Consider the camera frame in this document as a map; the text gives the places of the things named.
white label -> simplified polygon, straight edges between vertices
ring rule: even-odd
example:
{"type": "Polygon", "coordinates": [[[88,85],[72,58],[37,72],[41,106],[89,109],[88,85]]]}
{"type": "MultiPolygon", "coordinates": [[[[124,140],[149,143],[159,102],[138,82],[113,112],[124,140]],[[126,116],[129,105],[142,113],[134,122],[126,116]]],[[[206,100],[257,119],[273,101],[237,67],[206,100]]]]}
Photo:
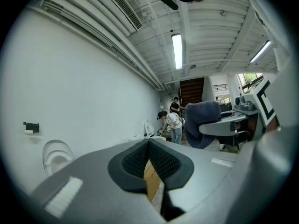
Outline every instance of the white label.
{"type": "Polygon", "coordinates": [[[82,185],[82,180],[76,177],[70,177],[68,183],[47,204],[45,210],[57,218],[61,218],[82,185]]]}
{"type": "Polygon", "coordinates": [[[227,161],[227,160],[217,159],[217,158],[213,158],[211,160],[211,162],[219,164],[219,165],[223,165],[223,166],[226,166],[229,168],[231,168],[234,165],[234,162],[232,162],[232,161],[227,161]]]}

gray cloth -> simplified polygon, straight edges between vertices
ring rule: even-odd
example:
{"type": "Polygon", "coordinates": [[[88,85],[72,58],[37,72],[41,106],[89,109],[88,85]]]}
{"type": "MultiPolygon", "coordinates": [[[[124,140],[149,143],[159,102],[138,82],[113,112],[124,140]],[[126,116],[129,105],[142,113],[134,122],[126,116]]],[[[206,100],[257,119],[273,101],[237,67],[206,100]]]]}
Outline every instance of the gray cloth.
{"type": "Polygon", "coordinates": [[[206,148],[216,137],[201,134],[199,132],[199,125],[216,122],[221,119],[219,103],[208,100],[196,104],[187,104],[185,110],[186,120],[184,129],[188,143],[195,148],[206,148]]]}

box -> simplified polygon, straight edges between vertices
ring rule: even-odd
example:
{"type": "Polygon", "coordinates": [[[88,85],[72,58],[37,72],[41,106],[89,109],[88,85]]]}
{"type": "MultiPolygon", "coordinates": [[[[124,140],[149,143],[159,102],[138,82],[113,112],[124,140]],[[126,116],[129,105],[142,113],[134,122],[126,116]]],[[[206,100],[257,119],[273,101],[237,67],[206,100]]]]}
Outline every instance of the box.
{"type": "Polygon", "coordinates": [[[143,179],[146,181],[148,190],[148,200],[151,202],[159,188],[161,179],[156,173],[154,167],[151,165],[150,161],[148,161],[148,163],[145,166],[143,179]]]}
{"type": "Polygon", "coordinates": [[[276,115],[265,94],[265,90],[269,85],[270,81],[267,78],[263,78],[251,86],[243,95],[245,101],[251,101],[255,108],[260,110],[265,126],[267,126],[276,115]]]}

toilet paper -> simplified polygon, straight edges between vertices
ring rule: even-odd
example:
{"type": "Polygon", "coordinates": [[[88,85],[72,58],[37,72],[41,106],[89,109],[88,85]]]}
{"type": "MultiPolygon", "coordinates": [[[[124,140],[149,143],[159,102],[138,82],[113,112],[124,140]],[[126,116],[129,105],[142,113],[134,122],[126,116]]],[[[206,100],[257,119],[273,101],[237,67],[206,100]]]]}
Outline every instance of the toilet paper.
{"type": "Polygon", "coordinates": [[[33,130],[25,130],[25,134],[33,134],[33,130]]]}

person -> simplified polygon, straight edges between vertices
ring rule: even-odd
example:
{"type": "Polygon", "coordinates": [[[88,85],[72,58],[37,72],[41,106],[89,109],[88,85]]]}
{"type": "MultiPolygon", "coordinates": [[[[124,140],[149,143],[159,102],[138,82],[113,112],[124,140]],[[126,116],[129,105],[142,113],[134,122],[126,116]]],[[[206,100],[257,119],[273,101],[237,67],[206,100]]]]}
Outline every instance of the person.
{"type": "Polygon", "coordinates": [[[172,104],[170,105],[170,112],[171,113],[176,113],[176,114],[179,115],[179,109],[185,109],[185,108],[178,105],[178,97],[175,97],[173,99],[172,104]]]}
{"type": "Polygon", "coordinates": [[[158,119],[164,120],[165,124],[161,133],[166,129],[167,125],[171,127],[171,141],[172,143],[182,144],[182,121],[178,114],[161,111],[158,113],[158,119]]]}

